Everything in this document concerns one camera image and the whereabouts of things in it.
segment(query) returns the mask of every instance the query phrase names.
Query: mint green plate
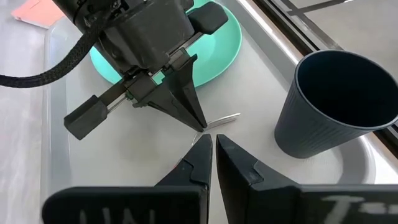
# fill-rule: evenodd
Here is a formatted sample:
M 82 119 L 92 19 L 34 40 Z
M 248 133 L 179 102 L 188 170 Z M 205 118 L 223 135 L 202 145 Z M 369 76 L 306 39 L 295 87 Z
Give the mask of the mint green plate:
M 195 0 L 193 8 L 204 5 L 209 0 Z M 242 31 L 232 12 L 224 7 L 228 22 L 212 35 L 203 35 L 187 51 L 197 54 L 193 64 L 193 83 L 195 87 L 203 85 L 223 73 L 234 61 L 241 48 Z M 107 81 L 117 83 L 121 77 L 105 58 L 95 49 L 90 50 L 95 69 Z M 156 83 L 162 83 L 163 74 L 154 77 Z

